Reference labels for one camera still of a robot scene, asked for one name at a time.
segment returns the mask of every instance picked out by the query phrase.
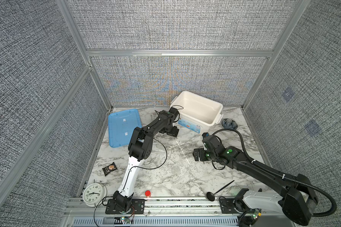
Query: textured wall panel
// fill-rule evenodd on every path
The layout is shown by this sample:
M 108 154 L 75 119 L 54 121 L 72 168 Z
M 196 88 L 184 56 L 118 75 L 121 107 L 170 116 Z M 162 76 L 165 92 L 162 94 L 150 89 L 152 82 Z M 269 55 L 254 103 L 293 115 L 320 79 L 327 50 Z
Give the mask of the textured wall panel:
M 87 76 L 0 208 L 0 226 L 58 226 L 80 187 L 106 115 Z
M 92 57 L 113 105 L 169 105 L 187 90 L 241 105 L 264 57 Z
M 68 0 L 90 49 L 273 49 L 297 0 Z
M 54 0 L 0 1 L 0 180 L 83 67 Z
M 341 1 L 312 0 L 246 113 L 273 167 L 336 199 L 309 226 L 341 226 Z M 328 210 L 318 197 L 317 212 Z

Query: marble surface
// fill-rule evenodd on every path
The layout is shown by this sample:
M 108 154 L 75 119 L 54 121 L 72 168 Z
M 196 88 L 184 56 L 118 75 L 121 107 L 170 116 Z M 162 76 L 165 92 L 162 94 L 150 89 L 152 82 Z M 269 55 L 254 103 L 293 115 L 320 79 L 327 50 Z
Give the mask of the marble surface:
M 114 108 L 114 112 L 130 108 Z M 161 111 L 164 108 L 137 108 L 139 110 L 143 126 L 156 118 L 154 110 Z M 256 160 L 263 162 L 254 138 L 240 108 L 223 108 L 224 118 L 231 118 L 238 124 L 238 131 L 242 134 L 248 154 Z M 222 190 L 216 196 L 235 196 L 241 188 L 249 188 L 257 191 L 271 190 L 265 184 L 240 171 L 226 167 L 224 170 L 215 170 L 211 162 L 195 162 L 193 149 L 203 147 L 202 136 L 178 124 L 177 138 L 158 133 L 155 138 L 161 141 L 167 148 L 168 158 L 164 165 L 155 170 L 139 171 L 135 184 L 134 197 L 144 197 L 146 190 L 150 190 L 152 197 L 198 197 L 205 196 L 206 192 L 216 192 L 225 184 L 235 180 L 230 186 Z M 209 132 L 213 133 L 222 129 L 220 124 L 214 125 Z M 239 137 L 236 133 L 223 131 L 218 133 L 223 145 L 235 146 L 241 149 Z M 144 161 L 143 167 L 153 168 L 164 162 L 166 155 L 163 146 L 154 140 L 153 150 L 149 158 Z M 125 168 L 129 159 L 127 146 L 112 148 L 109 146 L 109 134 L 106 130 L 95 164 L 93 166 L 89 182 L 104 183 L 108 195 L 112 195 L 120 186 Z M 104 176 L 102 168 L 115 162 L 117 170 Z

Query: black ladle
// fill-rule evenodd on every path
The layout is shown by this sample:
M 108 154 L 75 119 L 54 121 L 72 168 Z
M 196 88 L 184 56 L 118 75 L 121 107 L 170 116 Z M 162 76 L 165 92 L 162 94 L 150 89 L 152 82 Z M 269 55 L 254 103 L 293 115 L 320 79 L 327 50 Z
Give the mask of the black ladle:
M 215 201 L 215 194 L 217 194 L 218 192 L 220 192 L 222 189 L 226 188 L 227 186 L 229 186 L 232 182 L 234 182 L 235 180 L 231 181 L 230 183 L 226 184 L 224 187 L 222 187 L 220 190 L 218 190 L 217 192 L 215 193 L 212 193 L 212 192 L 208 192 L 206 193 L 206 197 L 208 198 L 208 200 L 210 201 Z

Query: blue label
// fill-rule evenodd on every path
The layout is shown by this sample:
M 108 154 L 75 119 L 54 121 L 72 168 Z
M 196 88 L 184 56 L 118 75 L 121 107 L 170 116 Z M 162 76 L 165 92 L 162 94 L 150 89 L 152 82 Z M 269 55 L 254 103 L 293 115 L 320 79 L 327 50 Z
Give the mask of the blue label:
M 182 125 L 183 127 L 187 128 L 187 129 L 191 129 L 192 131 L 195 131 L 196 133 L 200 133 L 201 127 L 199 125 L 196 125 L 193 122 L 190 122 L 188 120 L 184 120 L 184 119 L 180 118 L 178 120 L 178 124 Z

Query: clock face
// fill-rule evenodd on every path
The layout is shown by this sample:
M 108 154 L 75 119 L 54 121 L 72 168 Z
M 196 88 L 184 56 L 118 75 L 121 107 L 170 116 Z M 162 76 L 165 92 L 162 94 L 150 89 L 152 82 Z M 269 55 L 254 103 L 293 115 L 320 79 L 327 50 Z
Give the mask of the clock face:
M 95 201 L 98 201 L 99 199 L 102 199 L 101 193 L 102 187 L 99 184 L 91 184 L 88 186 L 85 191 L 83 192 L 83 199 L 87 203 L 94 203 Z

